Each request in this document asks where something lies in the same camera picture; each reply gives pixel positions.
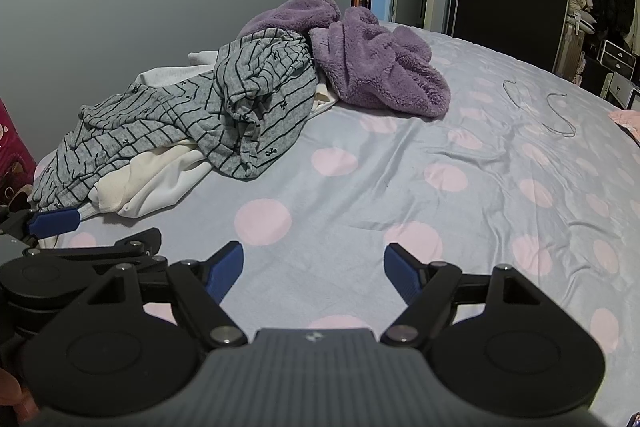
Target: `polka dot bed sheet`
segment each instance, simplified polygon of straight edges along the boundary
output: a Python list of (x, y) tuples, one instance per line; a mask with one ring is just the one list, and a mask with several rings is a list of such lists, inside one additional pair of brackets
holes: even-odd
[[(625, 425), (640, 407), (640, 149), (604, 100), (414, 30), (452, 91), (442, 120), (338, 105), (257, 180), (212, 172), (174, 208), (136, 221), (94, 217), (62, 246), (159, 227), (173, 262), (240, 240), (244, 271), (223, 308), (250, 337), (261, 327), (382, 333), (404, 309), (383, 270), (394, 241), (468, 273), (511, 263), (600, 343), (607, 375), (593, 412)], [(550, 92), (566, 96), (547, 103)]]

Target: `human hand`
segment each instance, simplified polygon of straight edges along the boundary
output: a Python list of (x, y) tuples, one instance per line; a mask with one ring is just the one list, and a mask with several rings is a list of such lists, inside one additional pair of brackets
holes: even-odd
[(15, 377), (4, 369), (0, 369), (0, 405), (13, 407), (19, 423), (27, 422), (38, 413), (29, 390), (22, 388)]

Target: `blue gripper pad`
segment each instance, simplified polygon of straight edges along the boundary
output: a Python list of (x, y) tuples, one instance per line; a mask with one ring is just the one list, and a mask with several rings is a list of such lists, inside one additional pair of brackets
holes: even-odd
[(244, 266), (242, 245), (238, 241), (232, 241), (215, 254), (214, 260), (205, 288), (209, 296), (220, 304), (242, 273)]
[(75, 208), (60, 208), (39, 212), (27, 224), (28, 232), (38, 239), (72, 232), (80, 225), (80, 212)]
[(404, 302), (410, 304), (422, 291), (420, 278), (417, 270), (401, 257), (394, 245), (385, 249), (385, 275)]

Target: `metal screw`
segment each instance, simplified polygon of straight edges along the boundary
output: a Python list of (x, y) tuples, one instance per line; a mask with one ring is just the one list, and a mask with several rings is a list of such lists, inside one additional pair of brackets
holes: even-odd
[(209, 336), (219, 344), (231, 344), (242, 338), (242, 331), (235, 326), (218, 326), (211, 330)]
[(386, 336), (388, 336), (393, 341), (407, 343), (414, 341), (418, 337), (418, 330), (413, 326), (398, 324), (395, 326), (391, 326), (388, 330), (386, 330)]

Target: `fuzzy purple cloth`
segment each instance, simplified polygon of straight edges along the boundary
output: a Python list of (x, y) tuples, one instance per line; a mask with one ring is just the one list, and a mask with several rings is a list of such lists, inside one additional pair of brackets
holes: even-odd
[(251, 19), (238, 38), (267, 28), (306, 33), (311, 28), (328, 28), (329, 24), (339, 20), (340, 9), (333, 0), (288, 0)]
[(429, 45), (409, 28), (390, 32), (369, 10), (356, 7), (310, 36), (316, 63), (343, 102), (427, 118), (447, 112), (449, 86), (429, 64)]

